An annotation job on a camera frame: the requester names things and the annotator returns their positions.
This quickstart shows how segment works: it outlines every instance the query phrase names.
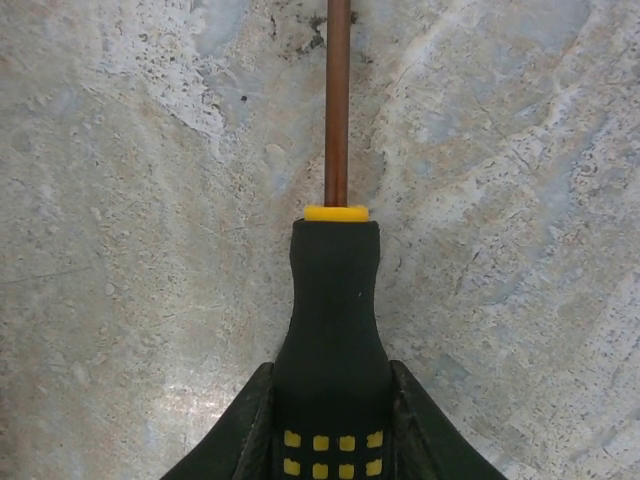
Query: screwdriver shaft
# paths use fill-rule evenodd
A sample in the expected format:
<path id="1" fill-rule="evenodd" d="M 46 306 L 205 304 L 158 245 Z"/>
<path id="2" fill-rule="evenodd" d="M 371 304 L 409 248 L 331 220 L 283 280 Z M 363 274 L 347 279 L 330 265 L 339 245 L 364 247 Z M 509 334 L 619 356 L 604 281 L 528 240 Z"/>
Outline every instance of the screwdriver shaft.
<path id="1" fill-rule="evenodd" d="M 346 207 L 351 0 L 328 1 L 324 203 L 327 207 Z"/>

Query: gray marble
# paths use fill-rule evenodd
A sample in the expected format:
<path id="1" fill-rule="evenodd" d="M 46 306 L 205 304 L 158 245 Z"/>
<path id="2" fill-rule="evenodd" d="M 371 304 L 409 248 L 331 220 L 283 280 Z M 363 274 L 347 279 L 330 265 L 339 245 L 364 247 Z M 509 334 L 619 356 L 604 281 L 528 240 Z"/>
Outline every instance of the gray marble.
<path id="1" fill-rule="evenodd" d="M 3 478 L 158 478 L 286 332 L 325 2 L 0 9 Z M 354 10 L 390 356 L 509 479 L 637 480 L 640 3 Z"/>

